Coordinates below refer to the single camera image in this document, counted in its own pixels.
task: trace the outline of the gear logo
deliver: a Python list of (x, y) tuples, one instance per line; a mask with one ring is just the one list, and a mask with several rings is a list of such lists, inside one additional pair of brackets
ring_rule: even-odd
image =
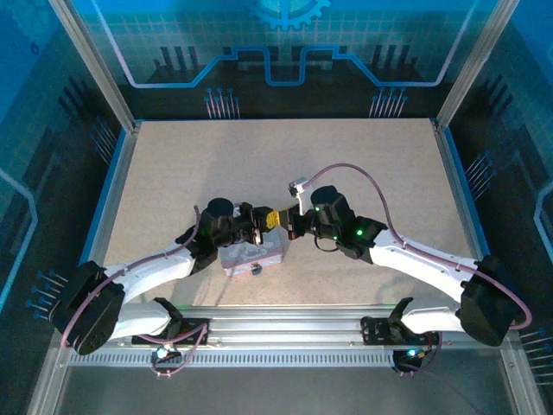
[(34, 43), (40, 43), (50, 27), (48, 0), (0, 0), (0, 10), (7, 9), (19, 29)]
[(321, 9), (328, 6), (329, 0), (251, 0), (248, 10), (261, 24), (288, 30), (299, 29), (302, 23), (311, 24), (311, 19), (321, 17)]

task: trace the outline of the wooden table surface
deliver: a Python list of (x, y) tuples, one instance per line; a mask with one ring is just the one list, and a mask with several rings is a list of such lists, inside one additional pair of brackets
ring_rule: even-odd
[[(106, 255), (106, 264), (165, 247), (194, 224), (215, 197), (284, 208), (288, 183), (331, 163), (353, 163), (374, 176), (396, 229), (428, 246), (469, 255), (467, 240), (427, 119), (312, 119), (144, 122)], [(358, 172), (335, 169), (333, 184), (356, 214), (385, 221), (378, 196)], [(398, 271), (318, 251), (311, 237), (287, 240), (284, 261), (259, 276), (229, 278), (220, 262), (167, 283), (137, 301), (174, 304), (396, 303), (443, 297)]]

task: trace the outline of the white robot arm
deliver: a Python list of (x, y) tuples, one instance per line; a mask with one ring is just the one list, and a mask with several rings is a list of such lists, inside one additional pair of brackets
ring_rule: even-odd
[[(195, 228), (160, 252), (106, 268), (93, 262), (83, 264), (61, 291), (48, 319), (65, 332), (80, 354), (129, 335), (171, 339), (190, 329), (175, 307), (159, 298), (150, 303), (130, 300), (160, 284), (201, 271), (216, 259), (220, 246), (245, 241), (262, 244), (263, 233), (280, 224), (288, 230), (290, 239), (306, 233), (314, 235), (315, 240), (332, 239), (349, 258), (393, 268), (433, 285), (451, 298), (424, 302), (404, 298), (389, 319), (372, 325), (374, 338), (401, 344), (409, 336), (426, 332), (465, 331), (488, 345), (502, 342), (519, 312), (518, 306), (503, 291), (475, 275), (483, 270), (505, 284), (505, 273), (496, 260), (477, 262), (400, 237), (385, 224), (356, 216), (334, 186), (314, 191), (300, 179), (292, 182), (289, 190), (298, 203), (284, 211), (254, 208), (247, 203), (235, 207), (225, 199), (214, 199)], [(112, 277), (117, 278), (91, 298), (90, 293)], [(77, 312), (84, 302), (89, 305)]]

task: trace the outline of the aluminum frame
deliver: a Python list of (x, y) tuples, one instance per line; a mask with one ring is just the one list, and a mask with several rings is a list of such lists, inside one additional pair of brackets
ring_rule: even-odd
[(88, 34), (79, 13), (70, 0), (48, 1), (119, 123), (127, 132), (133, 132), (136, 122), (132, 112), (119, 91), (117, 83), (111, 76), (102, 55), (92, 42), (92, 38)]
[(436, 117), (438, 130), (444, 131), (457, 113), (481, 68), (490, 57), (493, 47), (511, 19), (511, 15), (517, 8), (519, 1), (498, 0)]

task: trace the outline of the purple cable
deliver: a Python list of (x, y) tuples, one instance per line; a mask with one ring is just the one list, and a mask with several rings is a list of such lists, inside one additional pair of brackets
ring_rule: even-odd
[(191, 331), (185, 333), (184, 335), (182, 335), (180, 337), (176, 337), (175, 339), (173, 339), (173, 341), (170, 341), (170, 340), (165, 341), (165, 342), (178, 342), (180, 340), (186, 339), (187, 337), (190, 337), (191, 335), (196, 334), (199, 330), (201, 330), (201, 333), (198, 336), (198, 340), (194, 344), (194, 347), (188, 352), (187, 358), (185, 359), (185, 361), (182, 362), (182, 364), (178, 368), (176, 368), (174, 370), (167, 369), (167, 372), (163, 373), (163, 372), (160, 372), (160, 371), (156, 370), (156, 364), (152, 363), (152, 366), (150, 367), (151, 371), (154, 372), (155, 374), (157, 374), (157, 376), (165, 376), (167, 378), (170, 378), (171, 375), (177, 374), (182, 369), (184, 369), (184, 367), (192, 360), (192, 357), (194, 356), (194, 354), (196, 353), (196, 350), (198, 349), (198, 346), (200, 345), (202, 337), (206, 334), (207, 325), (205, 323), (203, 323), (200, 326), (198, 326), (197, 328), (195, 328), (194, 330), (191, 330)]
[(384, 208), (384, 213), (386, 216), (386, 221), (388, 222), (388, 227), (390, 228), (390, 232), (394, 239), (397, 241), (398, 244), (401, 244), (402, 248), (415, 253), (416, 255), (419, 255), (420, 257), (435, 261), (437, 263), (440, 263), (442, 265), (447, 265), (454, 267), (456, 270), (463, 270), (464, 272), (469, 272), (478, 275), (480, 278), (486, 280), (488, 283), (496, 287), (498, 290), (503, 291), (512, 301), (514, 301), (518, 307), (524, 312), (525, 320), (524, 322), (520, 324), (513, 324), (509, 330), (521, 330), (526, 329), (528, 326), (532, 323), (532, 312), (528, 308), (528, 306), (522, 301), (514, 292), (509, 290), (507, 287), (496, 281), (495, 279), (491, 278), (490, 276), (486, 275), (484, 272), (475, 270), (474, 268), (471, 268), (470, 266), (466, 266), (463, 264), (457, 264), (454, 261), (450, 261), (449, 259), (438, 257), (432, 253), (425, 252), (422, 249), (416, 248), (412, 245), (409, 245), (406, 243), (401, 236), (396, 232), (396, 228), (393, 226), (391, 222), (390, 217), (390, 209), (388, 208), (388, 203), (386, 202), (386, 199), (384, 197), (384, 194), (382, 193), (382, 190), (380, 189), (379, 185), (376, 183), (376, 181), (372, 178), (371, 175), (369, 175), (366, 171), (364, 171), (362, 168), (350, 164), (350, 163), (336, 163), (332, 164), (323, 170), (321, 170), (319, 173), (314, 175), (311, 179), (309, 179), (305, 184), (303, 184), (303, 187), (306, 188), (311, 183), (313, 183), (315, 180), (317, 180), (319, 177), (321, 177), (323, 174), (328, 172), (331, 169), (335, 169), (337, 167), (349, 167), (350, 169), (357, 170), (359, 173), (361, 173), (363, 176), (365, 176), (369, 182), (371, 182), (372, 186), (375, 188), (375, 190), (378, 193), (378, 196), (380, 197), (380, 200), (382, 201), (382, 207)]
[(202, 330), (204, 328), (206, 324), (201, 324), (200, 326), (196, 327), (195, 329), (193, 330), (190, 330), (190, 331), (187, 331), (186, 333), (184, 333), (183, 335), (179, 335), (178, 337), (174, 338), (174, 339), (168, 339), (168, 340), (160, 340), (160, 339), (156, 339), (155, 337), (152, 337), (151, 335), (138, 335), (138, 337), (140, 337), (141, 339), (144, 339), (145, 341), (147, 342), (150, 342), (150, 343), (155, 343), (155, 344), (169, 344), (169, 343), (177, 343), (177, 342), (181, 342), (183, 341), (184, 339), (187, 339), (188, 337), (190, 337), (191, 335), (195, 335), (196, 333), (198, 333), (200, 330)]
[(197, 206), (194, 206), (194, 211), (196, 212), (196, 224), (194, 226), (194, 230), (192, 231), (192, 235), (190, 235), (190, 238), (188, 238), (187, 241), (184, 244), (177, 246), (175, 249), (172, 249), (171, 251), (157, 253), (155, 255), (151, 255), (149, 257), (142, 258), (142, 259), (139, 259), (136, 262), (133, 262), (132, 264), (130, 264), (126, 268), (123, 268), (123, 269), (117, 271), (115, 274), (113, 274), (112, 276), (110, 276), (107, 279), (105, 279), (104, 281), (102, 281), (102, 283), (100, 283), (98, 285), (98, 287), (96, 287), (94, 290), (91, 291), (91, 293), (88, 295), (88, 297), (86, 297), (85, 301), (83, 301), (80, 304), (80, 306), (78, 307), (78, 309), (75, 311), (75, 314), (73, 314), (73, 317), (71, 317), (71, 320), (69, 320), (69, 323), (67, 324), (66, 329), (63, 330), (63, 335), (61, 336), (61, 342), (60, 342), (61, 343), (61, 348), (64, 348), (66, 346), (67, 338), (68, 338), (69, 334), (71, 333), (71, 330), (75, 326), (75, 323), (77, 322), (77, 320), (79, 320), (80, 315), (83, 314), (83, 311), (88, 306), (88, 304), (90, 304), (90, 302), (104, 289), (104, 287), (106, 287), (114, 279), (119, 278), (122, 275), (124, 275), (127, 271), (131, 271), (131, 270), (135, 269), (136, 267), (138, 267), (140, 265), (143, 265), (147, 262), (150, 262), (150, 261), (153, 261), (153, 260), (156, 260), (156, 259), (159, 259), (159, 258), (169, 257), (169, 256), (179, 252), (180, 250), (186, 248), (188, 246), (188, 244), (190, 244), (190, 242), (192, 242), (194, 240), (194, 238), (196, 237), (196, 234), (198, 233), (198, 228), (200, 227), (200, 210), (198, 209)]

